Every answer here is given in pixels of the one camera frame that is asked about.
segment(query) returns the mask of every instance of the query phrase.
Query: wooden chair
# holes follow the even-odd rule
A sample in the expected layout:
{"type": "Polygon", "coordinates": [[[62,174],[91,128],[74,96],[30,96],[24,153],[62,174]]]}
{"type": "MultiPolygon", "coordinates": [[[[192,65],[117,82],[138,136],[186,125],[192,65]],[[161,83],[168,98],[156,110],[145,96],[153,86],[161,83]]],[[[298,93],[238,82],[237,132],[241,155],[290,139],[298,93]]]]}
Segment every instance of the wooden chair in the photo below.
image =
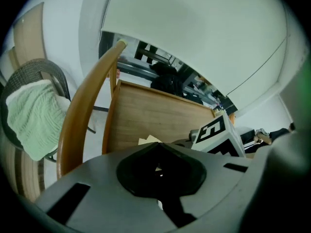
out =
{"type": "Polygon", "coordinates": [[[121,80],[116,84],[117,61],[125,47],[119,41],[109,49],[73,97],[59,140],[58,178],[82,164],[87,124],[109,72],[112,101],[102,154],[136,146],[139,138],[150,134],[168,143],[185,139],[190,130],[214,118],[212,110],[190,100],[121,80]]]}

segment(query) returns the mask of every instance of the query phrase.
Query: chair backrest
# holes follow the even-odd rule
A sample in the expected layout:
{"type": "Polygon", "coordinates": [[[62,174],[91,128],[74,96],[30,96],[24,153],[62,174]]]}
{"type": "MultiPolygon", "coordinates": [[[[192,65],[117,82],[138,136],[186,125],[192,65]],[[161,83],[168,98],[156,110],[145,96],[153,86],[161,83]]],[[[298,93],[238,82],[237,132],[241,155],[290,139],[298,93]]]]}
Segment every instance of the chair backrest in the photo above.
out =
{"type": "Polygon", "coordinates": [[[116,67],[119,55],[126,43],[118,41],[96,63],[84,79],[76,94],[63,123],[57,152],[57,178],[69,173],[83,161],[83,148],[88,121],[97,95],[110,71],[110,88],[113,93],[116,86],[116,67]]]}
{"type": "Polygon", "coordinates": [[[23,149],[23,146],[17,139],[15,132],[7,124],[8,108],[6,105],[6,99],[21,86],[42,80],[43,78],[41,72],[49,73],[54,76],[59,81],[65,97],[70,99],[66,77],[62,70],[52,61],[47,59],[34,59],[23,64],[12,74],[1,95],[0,116],[2,128],[6,137],[16,148],[20,150],[23,149]]]}

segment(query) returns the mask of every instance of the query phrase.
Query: black slot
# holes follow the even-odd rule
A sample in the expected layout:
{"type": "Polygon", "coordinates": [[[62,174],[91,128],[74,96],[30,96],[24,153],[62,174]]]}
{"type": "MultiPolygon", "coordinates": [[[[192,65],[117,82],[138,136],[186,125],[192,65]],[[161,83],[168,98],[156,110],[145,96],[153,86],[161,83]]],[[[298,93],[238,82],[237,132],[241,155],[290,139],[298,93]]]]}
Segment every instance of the black slot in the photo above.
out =
{"type": "Polygon", "coordinates": [[[47,212],[47,215],[61,224],[66,224],[89,189],[89,185],[76,183],[59,201],[56,202],[56,204],[47,212]]]}
{"type": "Polygon", "coordinates": [[[247,168],[248,168],[246,166],[240,166],[240,165],[232,164],[232,163],[227,163],[224,165],[224,167],[229,168],[231,170],[236,170],[236,171],[242,172],[242,173],[245,173],[247,168]]]}
{"type": "Polygon", "coordinates": [[[178,228],[184,227],[185,225],[196,220],[192,214],[184,212],[179,197],[172,196],[171,194],[165,194],[164,196],[158,198],[158,200],[161,201],[165,214],[178,228]]]}

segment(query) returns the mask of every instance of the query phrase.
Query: green towel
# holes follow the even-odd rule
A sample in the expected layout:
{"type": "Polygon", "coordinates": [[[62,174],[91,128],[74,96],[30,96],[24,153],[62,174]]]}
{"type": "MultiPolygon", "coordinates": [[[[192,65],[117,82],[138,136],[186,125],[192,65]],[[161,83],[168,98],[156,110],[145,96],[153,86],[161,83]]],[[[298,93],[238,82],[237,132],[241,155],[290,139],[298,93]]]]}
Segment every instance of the green towel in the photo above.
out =
{"type": "Polygon", "coordinates": [[[57,102],[51,81],[24,85],[6,103],[8,125],[33,160],[57,149],[66,112],[57,102]]]}

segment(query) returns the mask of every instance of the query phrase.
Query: wicker chair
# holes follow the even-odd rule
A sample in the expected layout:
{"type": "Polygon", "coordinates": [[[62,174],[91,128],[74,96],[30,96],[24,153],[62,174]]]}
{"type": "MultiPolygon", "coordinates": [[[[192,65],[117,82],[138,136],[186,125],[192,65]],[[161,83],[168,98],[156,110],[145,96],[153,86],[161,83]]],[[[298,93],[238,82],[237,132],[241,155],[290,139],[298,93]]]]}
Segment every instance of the wicker chair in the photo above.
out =
{"type": "MultiPolygon", "coordinates": [[[[12,145],[14,145],[19,150],[24,150],[23,146],[17,139],[15,132],[7,124],[8,108],[6,105],[6,99],[10,94],[18,90],[21,86],[42,80],[43,77],[41,72],[49,73],[55,77],[60,84],[60,86],[56,85],[55,87],[58,94],[70,100],[66,77],[63,71],[55,63],[47,59],[34,59],[23,64],[8,80],[0,99],[0,116],[3,131],[12,145]]],[[[56,152],[57,149],[47,154],[45,158],[49,161],[56,162],[56,160],[53,159],[53,155],[56,152]]]]}

